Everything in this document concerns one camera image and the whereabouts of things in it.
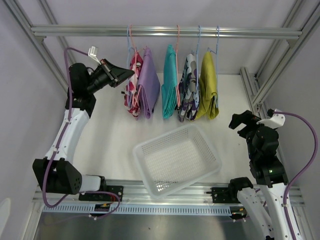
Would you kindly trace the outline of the pink camouflage trousers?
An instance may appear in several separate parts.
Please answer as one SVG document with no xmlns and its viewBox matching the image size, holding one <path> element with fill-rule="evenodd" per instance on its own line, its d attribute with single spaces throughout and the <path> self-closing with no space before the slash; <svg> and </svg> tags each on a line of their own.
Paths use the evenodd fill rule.
<svg viewBox="0 0 320 240">
<path fill-rule="evenodd" d="M 126 110 L 135 119 L 138 119 L 141 113 L 140 100 L 138 99 L 138 80 L 142 65 L 143 58 L 136 52 L 129 63 L 129 69 L 134 71 L 134 74 L 126 80 L 124 91 L 121 92 L 124 96 L 123 104 Z"/>
</svg>

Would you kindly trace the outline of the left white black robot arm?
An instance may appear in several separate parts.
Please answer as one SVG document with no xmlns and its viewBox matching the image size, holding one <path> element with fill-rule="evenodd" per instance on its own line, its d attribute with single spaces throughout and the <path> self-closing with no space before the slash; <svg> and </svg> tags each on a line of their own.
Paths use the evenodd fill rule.
<svg viewBox="0 0 320 240">
<path fill-rule="evenodd" d="M 133 70 L 118 67 L 106 59 L 102 59 L 92 73 L 83 63 L 68 68 L 68 92 L 61 127 L 45 157 L 35 159 L 32 165 L 44 194 L 90 192 L 98 201 L 107 197 L 108 188 L 102 185 L 103 177 L 81 174 L 72 161 L 96 105 L 94 94 L 107 85 L 116 88 L 133 75 Z"/>
</svg>

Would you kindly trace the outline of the white plastic basket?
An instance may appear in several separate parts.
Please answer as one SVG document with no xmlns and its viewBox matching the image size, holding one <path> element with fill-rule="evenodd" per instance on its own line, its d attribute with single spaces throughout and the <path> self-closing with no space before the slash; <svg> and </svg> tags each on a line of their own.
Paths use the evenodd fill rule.
<svg viewBox="0 0 320 240">
<path fill-rule="evenodd" d="M 162 199 L 218 173 L 222 161 L 206 133 L 187 124 L 132 149 L 149 195 Z"/>
</svg>

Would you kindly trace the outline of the light blue wire hanger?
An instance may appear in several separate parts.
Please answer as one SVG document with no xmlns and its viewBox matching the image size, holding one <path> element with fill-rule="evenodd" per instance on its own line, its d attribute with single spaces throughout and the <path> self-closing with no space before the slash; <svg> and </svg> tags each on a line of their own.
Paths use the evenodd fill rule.
<svg viewBox="0 0 320 240">
<path fill-rule="evenodd" d="M 135 92 L 137 91 L 137 82 L 138 82 L 138 78 L 137 78 L 137 74 L 136 74 L 136 67 L 137 67 L 137 59 L 136 59 L 136 53 L 137 53 L 137 48 L 136 45 L 134 43 L 133 37 L 132 37 L 132 25 L 129 24 L 127 26 L 127 32 L 126 32 L 126 37 L 127 37 L 127 60 L 126 60 L 126 66 L 128 68 L 130 68 L 130 63 L 131 63 L 131 51 L 133 51 L 133 56 L 135 57 L 135 62 L 133 64 L 133 92 L 132 90 L 130 90 L 130 83 L 131 81 L 131 77 L 127 79 L 127 83 L 126 83 L 126 90 L 127 90 L 127 110 L 130 111 L 130 109 L 132 108 L 132 104 L 134 102 L 134 98 L 135 98 Z"/>
</svg>

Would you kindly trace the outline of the pink wire hanger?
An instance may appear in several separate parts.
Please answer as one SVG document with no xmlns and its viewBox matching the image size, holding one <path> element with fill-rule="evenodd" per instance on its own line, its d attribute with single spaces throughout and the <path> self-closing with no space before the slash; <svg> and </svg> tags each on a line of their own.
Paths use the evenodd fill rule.
<svg viewBox="0 0 320 240">
<path fill-rule="evenodd" d="M 140 52 L 144 51 L 146 48 L 143 47 L 142 49 L 137 50 L 137 47 L 135 45 L 135 42 L 132 36 L 131 26 L 129 26 L 129 36 L 130 36 L 130 42 L 131 42 L 131 49 L 133 49 L 134 51 L 132 60 L 130 62 L 130 69 L 134 71 L 134 75 L 129 79 L 129 82 L 127 85 L 129 90 L 128 103 L 129 103 L 130 109 L 133 109 L 133 108 L 139 108 L 138 97 L 139 97 L 140 89 L 138 88 L 138 78 L 139 78 L 141 67 L 143 64 L 143 59 L 140 55 Z"/>
</svg>

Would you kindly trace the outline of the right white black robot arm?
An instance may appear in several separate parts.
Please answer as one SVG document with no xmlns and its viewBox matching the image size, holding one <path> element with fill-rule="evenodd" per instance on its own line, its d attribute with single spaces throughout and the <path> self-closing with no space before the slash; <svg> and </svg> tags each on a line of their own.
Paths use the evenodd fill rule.
<svg viewBox="0 0 320 240">
<path fill-rule="evenodd" d="M 301 240 L 289 197 L 289 181 L 283 164 L 277 157 L 279 134 L 277 129 L 285 123 L 281 112 L 270 109 L 269 118 L 261 119 L 251 111 L 233 114 L 230 129 L 244 124 L 237 133 L 246 140 L 250 172 L 264 196 L 266 207 L 258 202 L 257 192 L 247 177 L 230 180 L 228 198 L 240 202 L 262 240 Z"/>
</svg>

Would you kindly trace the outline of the lilac purple trousers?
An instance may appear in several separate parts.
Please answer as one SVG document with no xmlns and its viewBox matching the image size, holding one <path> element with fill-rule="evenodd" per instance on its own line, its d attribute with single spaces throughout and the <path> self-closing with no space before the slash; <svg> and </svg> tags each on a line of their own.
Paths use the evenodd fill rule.
<svg viewBox="0 0 320 240">
<path fill-rule="evenodd" d="M 150 119 L 160 93 L 160 81 L 156 72 L 152 51 L 146 47 L 138 80 L 139 100 L 146 119 Z"/>
</svg>

